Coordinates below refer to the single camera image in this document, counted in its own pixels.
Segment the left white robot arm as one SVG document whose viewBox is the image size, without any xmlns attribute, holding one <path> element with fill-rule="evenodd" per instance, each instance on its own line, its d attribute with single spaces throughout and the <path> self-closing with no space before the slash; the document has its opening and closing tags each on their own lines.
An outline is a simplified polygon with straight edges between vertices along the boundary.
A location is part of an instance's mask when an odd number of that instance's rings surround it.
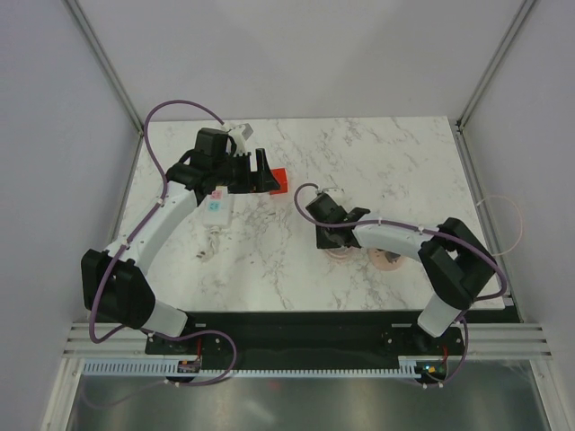
<svg viewBox="0 0 575 431">
<path fill-rule="evenodd" d="M 217 187 L 233 195 L 279 189 L 264 149 L 246 150 L 251 135 L 247 123 L 202 128 L 194 147 L 167 170 L 159 197 L 132 232 L 103 251 L 84 254 L 84 306 L 93 318 L 164 334 L 166 343 L 178 353 L 196 346 L 198 333 L 187 325 L 187 313 L 157 300 L 146 274 L 174 229 Z"/>
</svg>

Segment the white power strip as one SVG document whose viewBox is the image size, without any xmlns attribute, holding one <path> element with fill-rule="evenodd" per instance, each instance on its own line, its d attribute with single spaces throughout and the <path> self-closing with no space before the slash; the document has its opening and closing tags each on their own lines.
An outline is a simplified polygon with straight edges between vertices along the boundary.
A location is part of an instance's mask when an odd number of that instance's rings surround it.
<svg viewBox="0 0 575 431">
<path fill-rule="evenodd" d="M 208 228 L 227 228 L 232 223 L 234 212 L 234 195 L 227 186 L 217 186 L 205 198 L 202 223 Z"/>
</svg>

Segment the red cube socket adapter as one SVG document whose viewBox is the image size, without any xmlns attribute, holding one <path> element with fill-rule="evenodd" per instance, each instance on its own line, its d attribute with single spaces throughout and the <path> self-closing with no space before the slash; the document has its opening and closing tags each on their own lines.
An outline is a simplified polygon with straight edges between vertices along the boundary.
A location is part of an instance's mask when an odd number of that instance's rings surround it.
<svg viewBox="0 0 575 431">
<path fill-rule="evenodd" d="M 269 194 L 270 195 L 287 194 L 289 192 L 287 170 L 285 168 L 276 168 L 276 169 L 272 169 L 271 173 L 273 174 L 275 180 L 278 182 L 279 189 L 272 190 L 269 192 Z"/>
</svg>

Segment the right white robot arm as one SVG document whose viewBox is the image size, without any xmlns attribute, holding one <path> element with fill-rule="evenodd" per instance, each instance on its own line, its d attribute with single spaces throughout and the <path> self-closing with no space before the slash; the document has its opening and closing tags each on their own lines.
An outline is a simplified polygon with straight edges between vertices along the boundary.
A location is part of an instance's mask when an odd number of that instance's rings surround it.
<svg viewBox="0 0 575 431">
<path fill-rule="evenodd" d="M 497 273 L 497 264 L 465 223 L 449 217 L 435 228 L 418 227 L 376 217 L 366 208 L 350 211 L 326 192 L 305 210 L 314 221 L 319 249 L 357 248 L 387 251 L 419 262 L 432 296 L 411 331 L 421 353 L 432 353 L 444 333 L 480 297 Z"/>
</svg>

